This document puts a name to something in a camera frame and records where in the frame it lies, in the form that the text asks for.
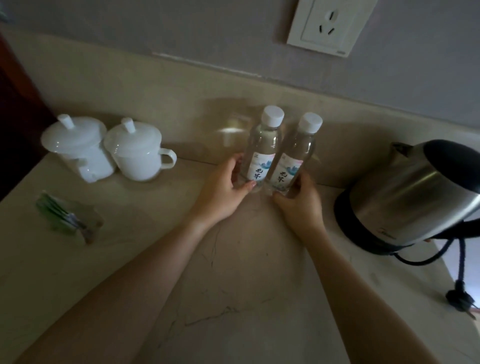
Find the gray wall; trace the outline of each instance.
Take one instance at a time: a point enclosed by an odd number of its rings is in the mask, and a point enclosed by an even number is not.
[[[19,26],[480,128],[480,1],[379,0],[352,53],[286,45],[297,0],[6,0]]]

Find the plastic bottle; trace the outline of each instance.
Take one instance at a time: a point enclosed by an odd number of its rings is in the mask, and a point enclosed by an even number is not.
[[[250,130],[248,145],[240,167],[240,180],[256,181],[253,192],[258,191],[272,165],[282,139],[280,124],[285,116],[278,106],[267,106],[262,114],[262,121]]]
[[[313,154],[315,133],[322,123],[322,118],[313,112],[307,112],[301,117],[297,129],[285,138],[267,174],[267,194],[272,194],[273,191],[286,194],[289,191],[301,166]]]

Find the forearm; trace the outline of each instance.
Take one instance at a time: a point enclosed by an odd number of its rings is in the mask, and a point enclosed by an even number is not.
[[[207,227],[189,220],[89,292],[18,363],[130,363]]]
[[[306,231],[301,238],[352,363],[438,363],[408,325],[331,245],[323,229]]]

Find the kettle spout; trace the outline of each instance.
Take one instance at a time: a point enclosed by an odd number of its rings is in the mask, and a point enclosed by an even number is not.
[[[405,161],[408,158],[410,150],[413,146],[400,142],[393,142],[390,144],[390,156],[388,160],[389,165],[397,164]]]

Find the electrical outlet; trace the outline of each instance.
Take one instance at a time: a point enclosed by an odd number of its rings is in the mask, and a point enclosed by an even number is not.
[[[300,0],[288,44],[349,55],[377,0]]]

